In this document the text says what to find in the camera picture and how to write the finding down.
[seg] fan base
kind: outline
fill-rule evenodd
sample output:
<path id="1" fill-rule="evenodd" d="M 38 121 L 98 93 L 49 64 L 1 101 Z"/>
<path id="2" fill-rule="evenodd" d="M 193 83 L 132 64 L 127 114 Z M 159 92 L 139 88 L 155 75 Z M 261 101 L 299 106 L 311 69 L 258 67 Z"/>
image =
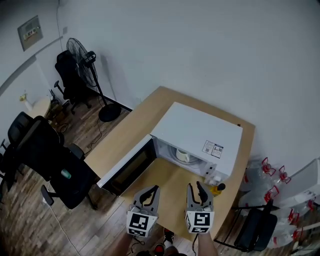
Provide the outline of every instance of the fan base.
<path id="1" fill-rule="evenodd" d="M 117 117 L 120 116 L 120 113 L 121 107 L 117 104 L 111 103 L 101 108 L 99 111 L 99 119 L 102 122 L 111 122 L 117 119 Z"/>

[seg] table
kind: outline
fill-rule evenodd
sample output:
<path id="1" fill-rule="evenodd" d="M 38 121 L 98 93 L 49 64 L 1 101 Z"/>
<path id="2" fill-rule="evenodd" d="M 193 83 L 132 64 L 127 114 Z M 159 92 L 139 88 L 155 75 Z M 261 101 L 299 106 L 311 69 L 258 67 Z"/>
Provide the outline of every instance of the table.
<path id="1" fill-rule="evenodd" d="M 33 104 L 32 110 L 28 111 L 28 115 L 32 118 L 37 116 L 45 117 L 50 109 L 51 100 L 49 97 L 43 97 Z"/>
<path id="2" fill-rule="evenodd" d="M 235 125 L 240 124 L 243 128 L 232 175 L 225 182 L 226 189 L 213 200 L 215 213 L 210 233 L 214 238 L 227 217 L 241 184 L 254 138 L 253 124 L 195 98 L 159 87 L 92 150 L 85 162 L 102 178 L 130 149 L 153 130 L 173 102 L 190 106 Z M 157 223 L 192 241 L 194 235 L 188 233 L 184 211 L 187 207 L 187 185 L 191 183 L 193 188 L 196 188 L 196 181 L 203 181 L 203 178 L 165 159 L 157 158 L 123 193 L 122 197 L 130 204 L 136 192 L 148 186 L 158 185 L 161 191 Z"/>

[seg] standing fan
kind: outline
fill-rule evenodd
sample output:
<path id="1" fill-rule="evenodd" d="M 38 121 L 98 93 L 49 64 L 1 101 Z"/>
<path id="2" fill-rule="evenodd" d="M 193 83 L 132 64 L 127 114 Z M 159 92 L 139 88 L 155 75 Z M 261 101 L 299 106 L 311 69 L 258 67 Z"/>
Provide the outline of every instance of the standing fan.
<path id="1" fill-rule="evenodd" d="M 104 103 L 104 107 L 99 111 L 99 119 L 102 122 L 111 122 L 115 120 L 120 115 L 121 107 L 114 103 L 107 104 L 105 97 L 103 96 L 94 65 L 96 54 L 92 50 L 87 52 L 84 46 L 75 38 L 69 38 L 66 43 L 66 49 L 70 51 L 78 64 L 78 73 L 81 79 L 89 86 L 98 87 Z"/>

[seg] microwave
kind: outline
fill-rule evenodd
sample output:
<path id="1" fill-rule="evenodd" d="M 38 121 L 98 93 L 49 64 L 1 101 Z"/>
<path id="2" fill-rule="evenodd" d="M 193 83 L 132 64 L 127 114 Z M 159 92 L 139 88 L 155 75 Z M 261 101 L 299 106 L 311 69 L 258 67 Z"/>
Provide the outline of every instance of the microwave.
<path id="1" fill-rule="evenodd" d="M 201 177 L 214 169 L 217 180 L 222 182 L 233 171 L 242 130 L 238 125 L 174 102 L 152 132 L 97 185 L 120 196 L 156 158 L 166 159 Z"/>

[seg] microwave label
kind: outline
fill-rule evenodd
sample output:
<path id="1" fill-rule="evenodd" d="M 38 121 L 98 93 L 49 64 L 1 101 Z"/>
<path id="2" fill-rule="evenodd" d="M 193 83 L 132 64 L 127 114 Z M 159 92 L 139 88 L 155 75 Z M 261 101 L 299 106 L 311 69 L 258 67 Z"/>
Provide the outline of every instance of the microwave label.
<path id="1" fill-rule="evenodd" d="M 208 155 L 214 156 L 216 158 L 220 158 L 223 150 L 224 150 L 223 146 L 220 146 L 209 140 L 206 140 L 203 146 L 202 152 L 207 153 Z"/>

